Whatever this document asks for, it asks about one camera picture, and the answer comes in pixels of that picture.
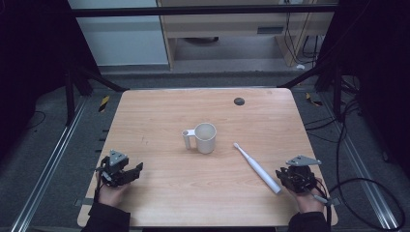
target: person's arm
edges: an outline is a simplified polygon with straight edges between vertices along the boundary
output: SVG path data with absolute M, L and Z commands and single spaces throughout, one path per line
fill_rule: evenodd
M 129 232 L 131 214 L 116 208 L 128 187 L 102 186 L 98 202 L 93 203 L 88 213 L 90 218 L 81 232 Z
M 323 215 L 324 205 L 316 200 L 312 194 L 320 196 L 317 189 L 312 189 L 311 193 L 296 194 L 289 191 L 298 203 L 299 213 L 293 216 L 289 221 L 288 232 L 327 232 L 331 231 Z

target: dark circle on table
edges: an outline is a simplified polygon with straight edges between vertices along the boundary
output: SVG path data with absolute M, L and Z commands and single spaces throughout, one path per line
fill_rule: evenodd
M 243 104 L 245 104 L 245 100 L 244 100 L 243 98 L 236 98 L 233 102 L 234 102 L 236 105 L 243 105 Z

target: human hand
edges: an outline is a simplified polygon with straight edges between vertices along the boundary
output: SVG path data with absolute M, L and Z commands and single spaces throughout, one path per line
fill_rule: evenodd
M 103 185 L 100 189 L 99 202 L 101 204 L 117 207 L 123 200 L 124 192 L 130 187 L 130 183 L 116 188 Z
M 317 186 L 320 188 L 322 179 L 316 178 Z M 316 189 L 313 188 L 310 192 L 303 192 L 303 193 L 295 193 L 294 191 L 287 189 L 290 194 L 295 198 L 296 202 L 298 203 L 299 212 L 301 214 L 308 213 L 308 212 L 322 212 L 324 210 L 325 205 L 315 199 L 313 194 L 322 196 L 321 193 Z

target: wooden table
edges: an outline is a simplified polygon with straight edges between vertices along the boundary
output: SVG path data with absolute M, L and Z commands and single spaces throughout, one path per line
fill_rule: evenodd
M 243 98 L 244 105 L 234 100 Z M 182 131 L 210 122 L 217 145 L 209 155 L 187 150 Z M 110 149 L 144 162 L 121 209 L 131 226 L 283 226 L 297 213 L 286 189 L 274 194 L 233 143 L 276 180 L 275 170 L 298 155 L 314 158 L 288 89 L 175 89 L 127 91 L 119 102 L 101 159 Z M 317 177 L 317 165 L 311 167 Z M 91 180 L 86 197 L 94 196 Z M 84 226 L 91 206 L 83 205 Z M 333 212 L 333 224 L 337 216 Z

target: metal bracket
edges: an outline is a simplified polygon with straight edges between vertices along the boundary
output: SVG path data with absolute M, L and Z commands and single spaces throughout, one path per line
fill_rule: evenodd
M 322 161 L 319 159 L 312 159 L 299 155 L 294 159 L 288 160 L 286 164 L 291 166 L 308 166 L 314 164 L 322 164 Z
M 125 160 L 127 155 L 119 153 L 117 151 L 111 150 L 109 151 L 109 165 L 114 166 L 115 164 L 119 163 L 122 160 Z

